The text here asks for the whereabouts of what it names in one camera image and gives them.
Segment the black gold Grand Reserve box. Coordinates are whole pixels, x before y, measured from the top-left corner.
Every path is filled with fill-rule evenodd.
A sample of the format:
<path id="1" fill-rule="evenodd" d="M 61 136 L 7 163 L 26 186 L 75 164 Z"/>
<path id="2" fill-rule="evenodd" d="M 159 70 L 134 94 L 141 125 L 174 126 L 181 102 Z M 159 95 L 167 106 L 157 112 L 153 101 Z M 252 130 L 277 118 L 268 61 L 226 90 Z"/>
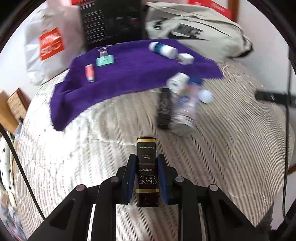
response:
<path id="1" fill-rule="evenodd" d="M 137 138 L 137 207 L 159 206 L 159 171 L 156 138 Z"/>

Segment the black rectangular box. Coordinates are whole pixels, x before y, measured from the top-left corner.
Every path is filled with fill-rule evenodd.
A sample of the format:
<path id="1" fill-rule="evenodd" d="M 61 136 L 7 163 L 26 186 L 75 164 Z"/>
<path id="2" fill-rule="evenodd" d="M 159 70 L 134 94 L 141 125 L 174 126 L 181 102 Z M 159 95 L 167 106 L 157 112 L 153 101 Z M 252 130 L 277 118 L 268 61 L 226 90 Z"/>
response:
<path id="1" fill-rule="evenodd" d="M 171 122 L 172 103 L 171 91 L 163 87 L 159 95 L 159 108 L 157 115 L 157 126 L 161 130 L 168 130 Z"/>

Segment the white round USB light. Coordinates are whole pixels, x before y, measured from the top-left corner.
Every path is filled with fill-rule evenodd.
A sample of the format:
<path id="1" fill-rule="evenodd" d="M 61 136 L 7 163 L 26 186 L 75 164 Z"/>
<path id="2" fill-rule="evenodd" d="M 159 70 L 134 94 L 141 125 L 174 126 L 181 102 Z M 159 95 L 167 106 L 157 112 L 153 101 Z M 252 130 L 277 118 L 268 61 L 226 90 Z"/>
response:
<path id="1" fill-rule="evenodd" d="M 212 101 L 213 95 L 209 90 L 203 89 L 199 91 L 198 98 L 199 98 L 199 101 L 205 104 L 209 104 Z"/>

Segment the white USB charger cube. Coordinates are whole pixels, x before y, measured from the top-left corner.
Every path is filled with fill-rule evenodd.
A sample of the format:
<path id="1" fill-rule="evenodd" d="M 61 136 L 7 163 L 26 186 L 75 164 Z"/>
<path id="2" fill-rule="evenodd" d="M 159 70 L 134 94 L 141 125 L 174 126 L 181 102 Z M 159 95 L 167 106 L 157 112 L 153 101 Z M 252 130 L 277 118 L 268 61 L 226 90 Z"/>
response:
<path id="1" fill-rule="evenodd" d="M 179 53 L 177 54 L 176 60 L 182 65 L 190 65 L 194 63 L 195 58 L 188 53 Z"/>

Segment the pink grey marker tube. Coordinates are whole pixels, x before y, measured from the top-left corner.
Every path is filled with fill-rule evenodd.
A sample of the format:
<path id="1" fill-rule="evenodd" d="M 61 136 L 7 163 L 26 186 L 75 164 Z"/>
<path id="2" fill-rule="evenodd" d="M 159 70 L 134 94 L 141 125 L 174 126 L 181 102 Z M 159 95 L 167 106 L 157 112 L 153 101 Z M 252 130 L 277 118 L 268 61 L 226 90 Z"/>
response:
<path id="1" fill-rule="evenodd" d="M 89 82 L 95 81 L 95 72 L 92 64 L 85 66 L 85 76 Z"/>

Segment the clear pill bottle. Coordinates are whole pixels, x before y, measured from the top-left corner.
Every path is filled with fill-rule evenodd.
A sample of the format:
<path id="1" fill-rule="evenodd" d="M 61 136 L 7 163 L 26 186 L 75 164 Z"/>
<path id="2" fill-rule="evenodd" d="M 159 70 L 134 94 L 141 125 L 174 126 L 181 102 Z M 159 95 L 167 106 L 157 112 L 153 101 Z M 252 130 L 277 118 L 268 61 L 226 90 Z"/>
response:
<path id="1" fill-rule="evenodd" d="M 190 136 L 196 128 L 197 106 L 201 85 L 190 83 L 183 88 L 174 101 L 169 129 L 181 137 Z"/>

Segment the white tape roll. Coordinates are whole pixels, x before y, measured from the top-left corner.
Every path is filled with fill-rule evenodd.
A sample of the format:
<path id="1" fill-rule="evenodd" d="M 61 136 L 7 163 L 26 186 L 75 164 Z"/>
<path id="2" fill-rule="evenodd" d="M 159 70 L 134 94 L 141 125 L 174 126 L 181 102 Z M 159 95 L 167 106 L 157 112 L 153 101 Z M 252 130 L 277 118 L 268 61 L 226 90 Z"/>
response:
<path id="1" fill-rule="evenodd" d="M 178 72 L 166 81 L 166 87 L 172 93 L 178 94 L 182 89 L 185 88 L 189 79 L 190 78 L 188 75 Z"/>

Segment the grey Nike bag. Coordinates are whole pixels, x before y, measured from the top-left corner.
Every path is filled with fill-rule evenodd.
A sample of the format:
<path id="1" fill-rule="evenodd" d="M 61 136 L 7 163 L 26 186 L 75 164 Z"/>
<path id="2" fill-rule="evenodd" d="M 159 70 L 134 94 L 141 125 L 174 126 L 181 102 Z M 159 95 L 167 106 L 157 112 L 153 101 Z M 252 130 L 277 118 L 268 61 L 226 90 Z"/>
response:
<path id="1" fill-rule="evenodd" d="M 253 50 L 240 25 L 211 8 L 165 2 L 146 5 L 150 39 L 175 39 L 215 62 L 245 57 Z"/>

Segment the purple towel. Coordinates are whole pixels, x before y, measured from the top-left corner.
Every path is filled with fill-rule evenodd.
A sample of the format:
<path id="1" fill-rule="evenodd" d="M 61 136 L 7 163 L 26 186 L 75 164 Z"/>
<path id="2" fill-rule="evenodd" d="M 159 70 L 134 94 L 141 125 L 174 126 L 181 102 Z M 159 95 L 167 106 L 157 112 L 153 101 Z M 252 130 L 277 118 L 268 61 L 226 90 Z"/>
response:
<path id="1" fill-rule="evenodd" d="M 114 56 L 114 63 L 102 67 L 96 66 L 96 58 L 100 56 L 98 48 L 75 58 L 64 81 L 56 84 L 50 101 L 54 129 L 62 131 L 81 112 L 106 99 L 164 86 L 167 79 L 178 72 L 207 79 L 223 77 L 214 61 L 177 40 L 160 39 L 159 42 L 194 56 L 193 64 L 182 65 L 150 51 L 150 42 L 141 40 L 109 46 L 108 54 Z M 94 68 L 94 82 L 85 76 L 85 66 L 89 64 Z"/>

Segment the teal binder clip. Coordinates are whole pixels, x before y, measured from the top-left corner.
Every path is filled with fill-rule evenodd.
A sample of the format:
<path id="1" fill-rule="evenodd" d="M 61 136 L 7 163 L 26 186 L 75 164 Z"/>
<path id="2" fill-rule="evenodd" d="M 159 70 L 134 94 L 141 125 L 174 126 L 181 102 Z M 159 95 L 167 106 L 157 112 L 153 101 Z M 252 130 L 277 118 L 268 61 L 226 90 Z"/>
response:
<path id="1" fill-rule="evenodd" d="M 107 47 L 102 47 L 98 51 L 100 56 L 96 58 L 97 67 L 102 67 L 102 66 L 106 66 L 114 63 L 114 56 L 111 54 L 108 54 Z"/>

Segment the white blue cylindrical bottle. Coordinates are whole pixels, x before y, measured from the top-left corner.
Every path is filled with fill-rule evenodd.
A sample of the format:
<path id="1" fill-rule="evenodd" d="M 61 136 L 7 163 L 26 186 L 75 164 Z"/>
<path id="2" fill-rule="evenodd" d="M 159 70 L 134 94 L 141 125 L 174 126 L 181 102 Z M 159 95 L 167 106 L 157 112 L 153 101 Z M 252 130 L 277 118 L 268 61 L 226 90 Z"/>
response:
<path id="1" fill-rule="evenodd" d="M 151 42 L 149 44 L 149 50 L 168 59 L 176 59 L 178 54 L 178 50 L 176 48 L 159 42 Z"/>

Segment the red paper bag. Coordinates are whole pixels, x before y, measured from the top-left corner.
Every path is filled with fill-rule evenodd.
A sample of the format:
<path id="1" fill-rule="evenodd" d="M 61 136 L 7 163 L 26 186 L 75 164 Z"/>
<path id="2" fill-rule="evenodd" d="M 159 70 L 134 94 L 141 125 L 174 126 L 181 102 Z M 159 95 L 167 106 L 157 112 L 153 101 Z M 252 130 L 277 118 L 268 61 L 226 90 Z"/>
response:
<path id="1" fill-rule="evenodd" d="M 215 3 L 212 0 L 188 0 L 188 4 L 205 6 L 207 8 L 211 8 L 211 9 L 215 10 L 216 12 L 220 13 L 221 15 L 227 17 L 228 19 L 230 19 L 230 20 L 232 19 L 232 13 L 230 10 Z"/>

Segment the patterned book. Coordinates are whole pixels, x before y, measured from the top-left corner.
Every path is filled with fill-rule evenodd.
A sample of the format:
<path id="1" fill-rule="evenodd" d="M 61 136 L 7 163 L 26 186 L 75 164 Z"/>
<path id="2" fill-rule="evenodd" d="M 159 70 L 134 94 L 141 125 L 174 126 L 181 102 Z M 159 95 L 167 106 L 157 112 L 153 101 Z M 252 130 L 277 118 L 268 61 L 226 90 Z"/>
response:
<path id="1" fill-rule="evenodd" d="M 18 122 L 23 122 L 26 117 L 29 102 L 23 92 L 18 88 L 7 100 L 8 106 Z"/>

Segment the black headset box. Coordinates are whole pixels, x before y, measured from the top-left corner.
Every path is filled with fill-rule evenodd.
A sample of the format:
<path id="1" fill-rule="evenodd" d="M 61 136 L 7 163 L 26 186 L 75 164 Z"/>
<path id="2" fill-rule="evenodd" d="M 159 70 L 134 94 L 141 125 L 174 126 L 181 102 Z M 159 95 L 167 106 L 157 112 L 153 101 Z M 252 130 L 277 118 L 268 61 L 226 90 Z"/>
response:
<path id="1" fill-rule="evenodd" d="M 80 1 L 77 5 L 80 7 L 87 51 L 143 39 L 141 1 L 89 0 Z"/>

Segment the white Miniso shopping bag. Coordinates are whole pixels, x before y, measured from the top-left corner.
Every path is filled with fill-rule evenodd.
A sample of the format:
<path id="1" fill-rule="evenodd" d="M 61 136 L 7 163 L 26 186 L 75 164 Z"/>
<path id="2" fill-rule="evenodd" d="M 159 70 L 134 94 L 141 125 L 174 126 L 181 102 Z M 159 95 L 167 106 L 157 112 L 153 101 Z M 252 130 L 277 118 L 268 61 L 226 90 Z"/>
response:
<path id="1" fill-rule="evenodd" d="M 29 17 L 25 28 L 25 56 L 32 85 L 39 86 L 52 79 L 85 52 L 79 6 L 45 1 Z"/>

